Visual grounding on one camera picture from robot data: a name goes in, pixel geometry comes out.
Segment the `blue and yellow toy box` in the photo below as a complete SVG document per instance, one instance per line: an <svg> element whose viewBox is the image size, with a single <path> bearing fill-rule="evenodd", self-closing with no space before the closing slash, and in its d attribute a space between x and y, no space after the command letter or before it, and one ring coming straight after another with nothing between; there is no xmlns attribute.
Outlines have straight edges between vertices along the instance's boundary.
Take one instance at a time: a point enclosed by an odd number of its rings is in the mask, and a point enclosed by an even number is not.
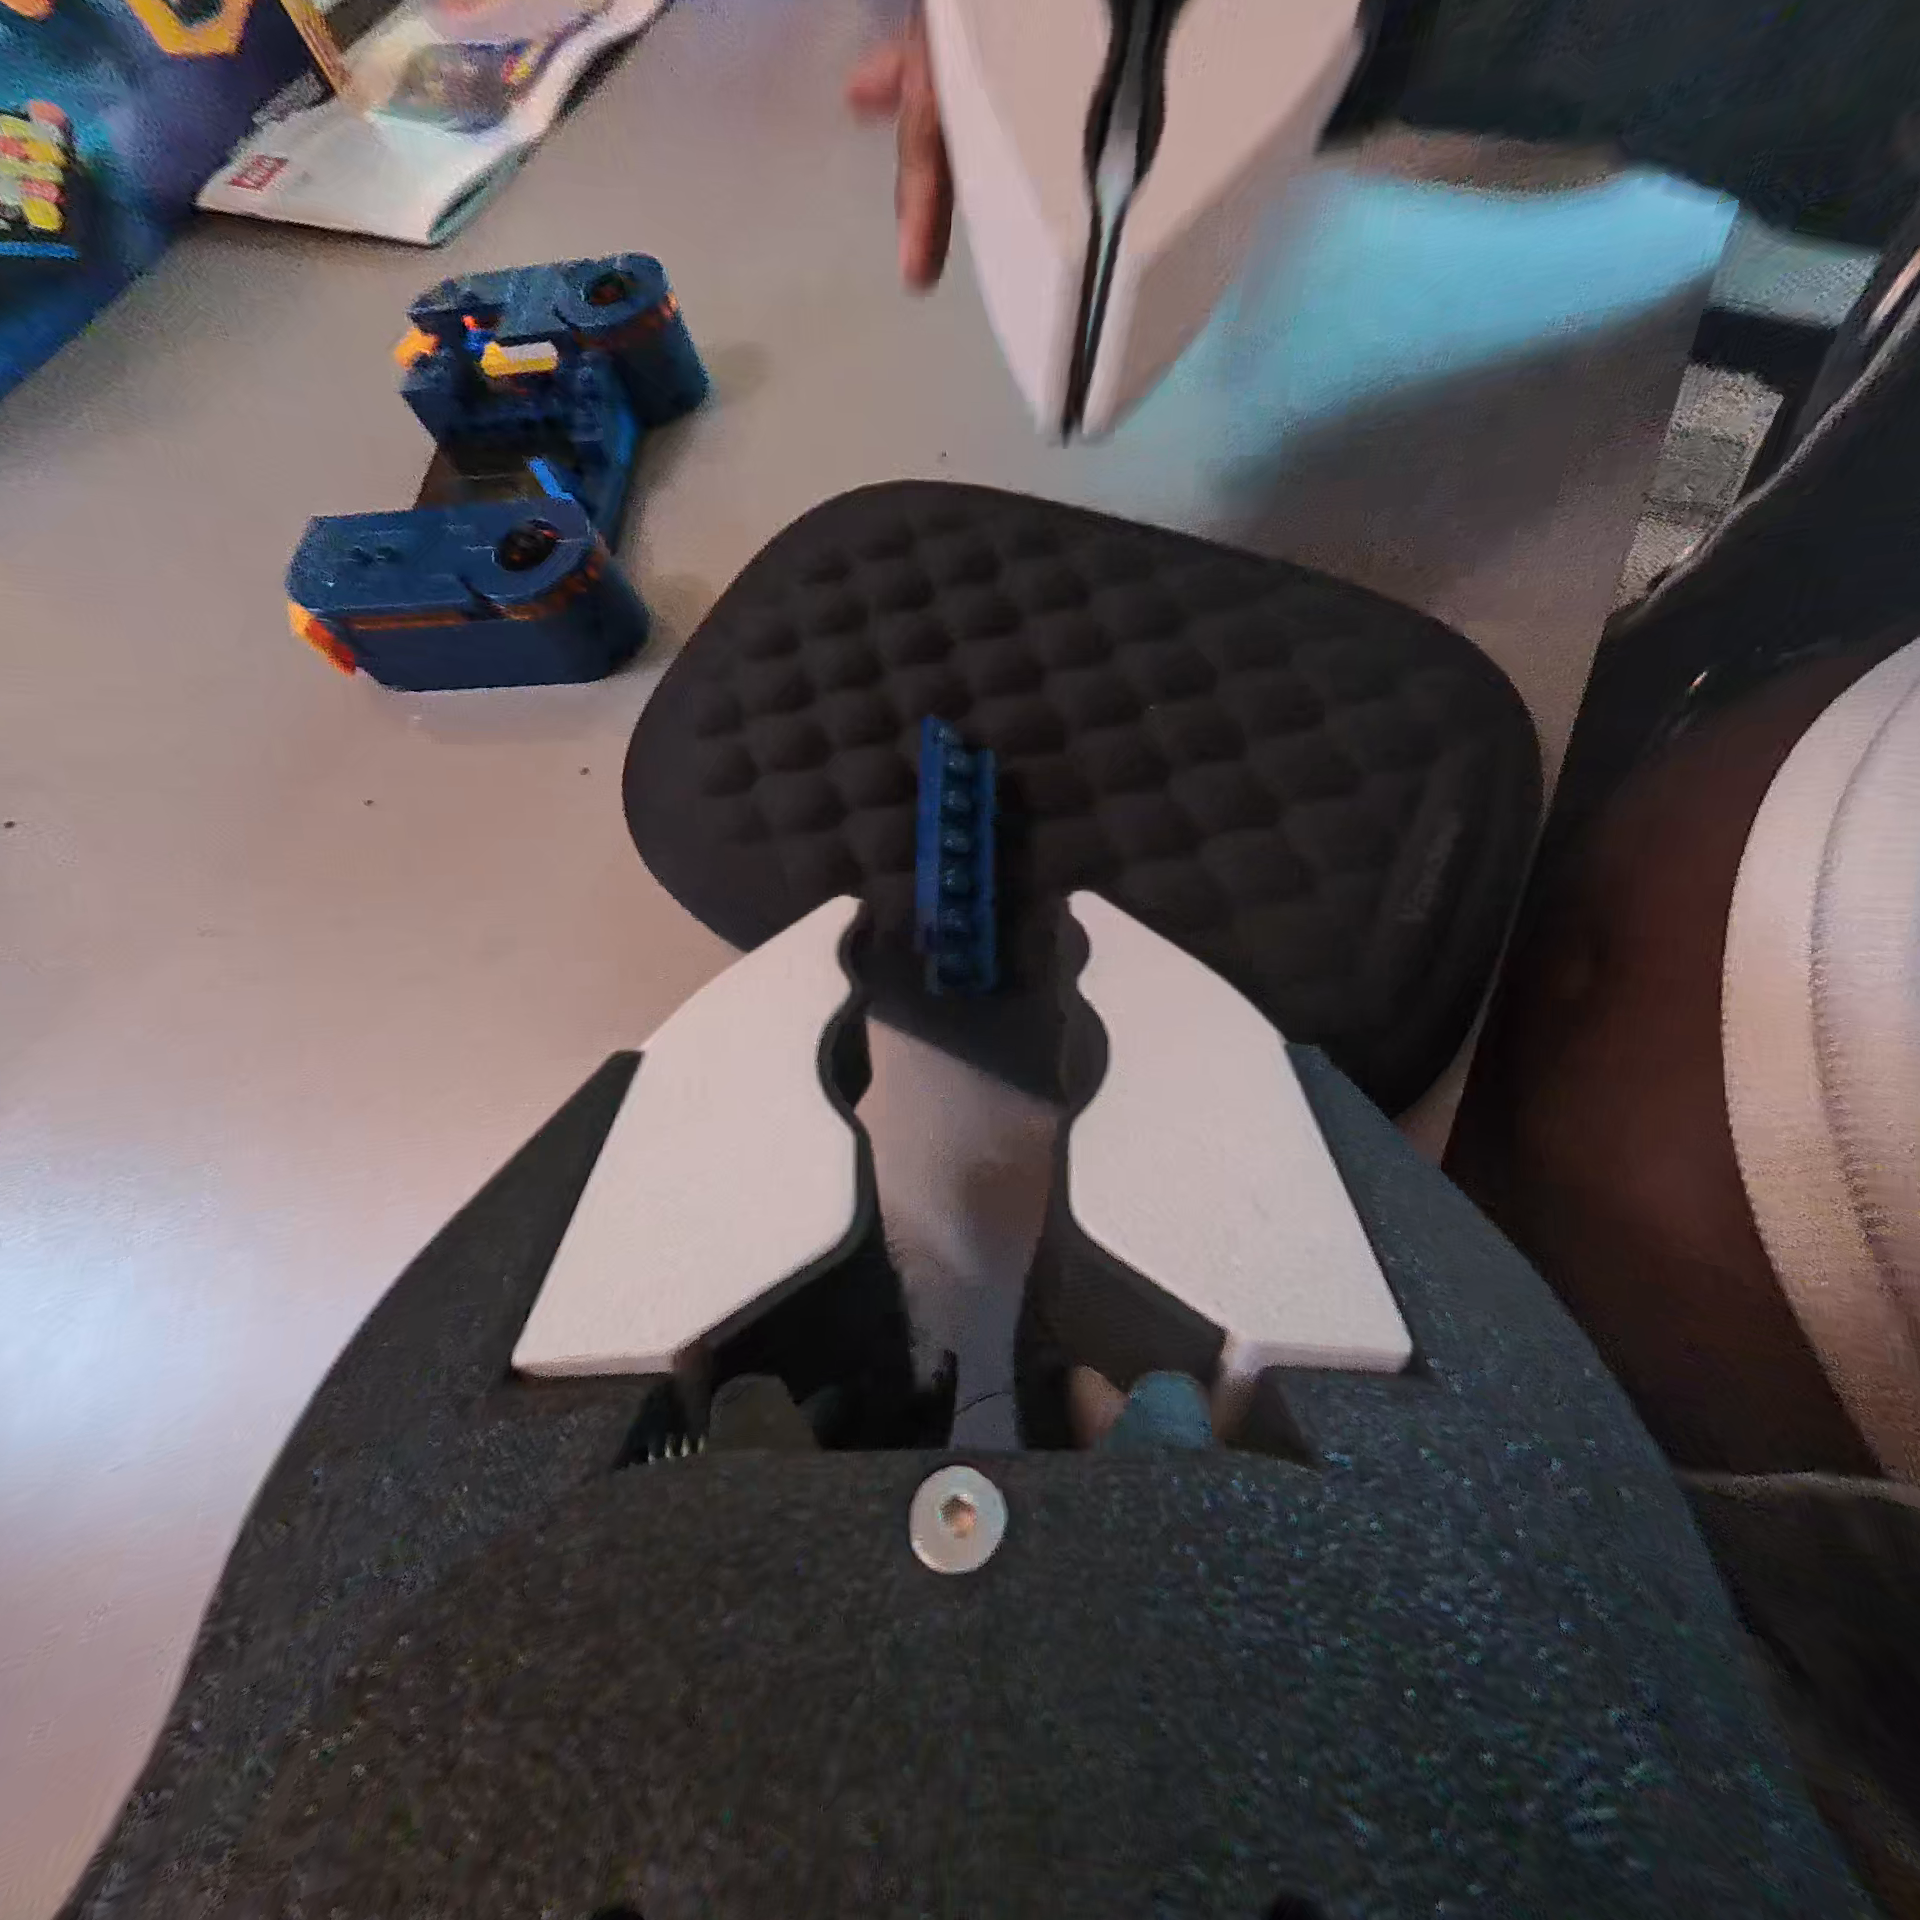
<svg viewBox="0 0 1920 1920"><path fill-rule="evenodd" d="M3 396L144 274L319 68L279 2L3 5Z"/></svg>

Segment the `blue brick bar orange ends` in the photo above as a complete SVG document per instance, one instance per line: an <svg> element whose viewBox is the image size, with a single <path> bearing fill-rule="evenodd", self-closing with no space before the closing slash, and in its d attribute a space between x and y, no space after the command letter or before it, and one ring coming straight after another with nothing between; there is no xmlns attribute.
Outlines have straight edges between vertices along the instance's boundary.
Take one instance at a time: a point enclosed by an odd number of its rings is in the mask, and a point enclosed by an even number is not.
<svg viewBox="0 0 1920 1920"><path fill-rule="evenodd" d="M919 724L911 938L928 994L997 989L999 766L933 714Z"/></svg>

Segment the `instruction booklet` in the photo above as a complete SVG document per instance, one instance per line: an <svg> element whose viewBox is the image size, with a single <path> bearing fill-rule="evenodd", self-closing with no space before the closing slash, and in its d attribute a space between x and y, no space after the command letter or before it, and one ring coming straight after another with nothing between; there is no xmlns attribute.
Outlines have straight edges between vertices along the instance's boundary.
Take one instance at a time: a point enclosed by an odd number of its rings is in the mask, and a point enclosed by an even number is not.
<svg viewBox="0 0 1920 1920"><path fill-rule="evenodd" d="M290 2L309 75L256 109L199 212L444 245L664 2Z"/></svg>

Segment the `large black cushioned pad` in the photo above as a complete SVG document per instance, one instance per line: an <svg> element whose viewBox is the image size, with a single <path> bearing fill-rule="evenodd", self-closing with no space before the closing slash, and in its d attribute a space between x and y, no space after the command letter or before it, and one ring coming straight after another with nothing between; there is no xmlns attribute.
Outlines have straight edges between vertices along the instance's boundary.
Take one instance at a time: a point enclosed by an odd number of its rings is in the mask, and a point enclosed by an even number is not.
<svg viewBox="0 0 1920 1920"><path fill-rule="evenodd" d="M909 938L922 722L997 759L995 992ZM992 486L807 509L639 714L635 853L733 948L870 910L870 1014L1059 1096L1060 901L1095 892L1320 1050L1384 1116L1472 1034L1542 806L1472 640L1309 566Z"/></svg>

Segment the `blue brick-built game console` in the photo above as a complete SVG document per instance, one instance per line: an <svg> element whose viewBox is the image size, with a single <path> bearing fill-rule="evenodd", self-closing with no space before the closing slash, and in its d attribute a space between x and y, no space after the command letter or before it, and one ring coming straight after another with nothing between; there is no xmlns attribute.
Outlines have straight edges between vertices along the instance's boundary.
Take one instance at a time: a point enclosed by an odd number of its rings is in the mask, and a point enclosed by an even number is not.
<svg viewBox="0 0 1920 1920"><path fill-rule="evenodd" d="M399 398L434 446L415 502L315 516L290 631L390 691L589 683L648 640L616 562L643 444L708 374L656 256L442 279L406 311Z"/></svg>

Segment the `person's right hand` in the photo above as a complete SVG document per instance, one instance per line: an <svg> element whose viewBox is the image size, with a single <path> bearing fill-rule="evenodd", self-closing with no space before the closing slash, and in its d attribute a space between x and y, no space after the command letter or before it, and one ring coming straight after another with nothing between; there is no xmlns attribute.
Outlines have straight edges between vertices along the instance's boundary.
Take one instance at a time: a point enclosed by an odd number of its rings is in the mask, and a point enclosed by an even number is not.
<svg viewBox="0 0 1920 1920"><path fill-rule="evenodd" d="M845 104L894 130L899 272L922 296L940 283L952 234L952 174L922 16L854 63Z"/></svg>

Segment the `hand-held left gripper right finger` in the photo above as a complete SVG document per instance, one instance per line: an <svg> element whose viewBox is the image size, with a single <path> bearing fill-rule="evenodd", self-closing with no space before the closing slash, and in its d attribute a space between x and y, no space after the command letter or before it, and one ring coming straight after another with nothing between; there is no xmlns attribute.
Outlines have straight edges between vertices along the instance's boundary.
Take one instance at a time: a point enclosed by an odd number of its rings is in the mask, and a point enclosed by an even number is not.
<svg viewBox="0 0 1920 1920"><path fill-rule="evenodd" d="M1269 1368L1397 1376L1412 1336L1282 1034L1223 975L1092 892L1064 1011L1091 1014L1062 1211L1092 1254L1114 1380L1176 1372L1252 1390Z"/></svg>

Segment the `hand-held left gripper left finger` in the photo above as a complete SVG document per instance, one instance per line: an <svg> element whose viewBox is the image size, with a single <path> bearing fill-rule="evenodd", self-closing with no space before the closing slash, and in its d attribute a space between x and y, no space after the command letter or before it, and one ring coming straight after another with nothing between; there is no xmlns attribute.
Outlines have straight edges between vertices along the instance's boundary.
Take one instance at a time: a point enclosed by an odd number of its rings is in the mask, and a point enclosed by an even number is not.
<svg viewBox="0 0 1920 1920"><path fill-rule="evenodd" d="M830 896L646 1038L517 1376L678 1372L853 1256L872 1227L863 923L861 901Z"/></svg>

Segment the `white blue-printed shirt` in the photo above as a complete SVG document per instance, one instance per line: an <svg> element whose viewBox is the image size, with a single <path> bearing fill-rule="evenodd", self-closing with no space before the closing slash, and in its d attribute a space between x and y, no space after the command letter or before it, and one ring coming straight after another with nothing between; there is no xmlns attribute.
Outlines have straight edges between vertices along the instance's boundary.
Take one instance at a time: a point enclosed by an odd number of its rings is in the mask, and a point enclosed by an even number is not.
<svg viewBox="0 0 1920 1920"><path fill-rule="evenodd" d="M1766 1261L1885 1477L1918 1475L1918 644L1797 738L1743 838L1726 1116Z"/></svg>

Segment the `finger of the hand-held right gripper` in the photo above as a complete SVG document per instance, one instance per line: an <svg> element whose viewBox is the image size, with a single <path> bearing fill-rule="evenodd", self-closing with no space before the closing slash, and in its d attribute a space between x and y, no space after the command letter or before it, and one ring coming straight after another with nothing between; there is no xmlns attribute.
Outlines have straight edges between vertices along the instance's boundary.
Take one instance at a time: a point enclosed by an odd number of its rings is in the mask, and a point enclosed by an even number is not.
<svg viewBox="0 0 1920 1920"><path fill-rule="evenodd" d="M1114 11L926 2L924 18L976 291L1027 412L1064 442L1095 246L1087 124Z"/></svg>
<svg viewBox="0 0 1920 1920"><path fill-rule="evenodd" d="M1102 439L1184 355L1359 63L1362 5L1124 5L1092 130L1076 435Z"/></svg>

